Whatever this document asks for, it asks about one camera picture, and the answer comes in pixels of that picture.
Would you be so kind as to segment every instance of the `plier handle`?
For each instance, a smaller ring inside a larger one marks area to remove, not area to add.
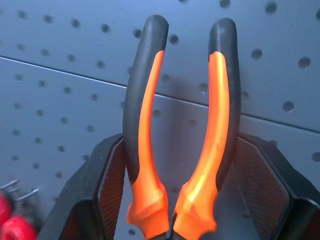
[[[129,77],[123,111],[123,139],[132,204],[127,222],[145,239],[166,239],[168,198],[153,160],[151,117],[169,24],[160,15],[144,25]],[[228,18],[212,27],[208,45],[208,122],[202,153],[174,209],[174,233],[197,240],[217,228],[214,204],[235,155],[241,113],[237,30]]]

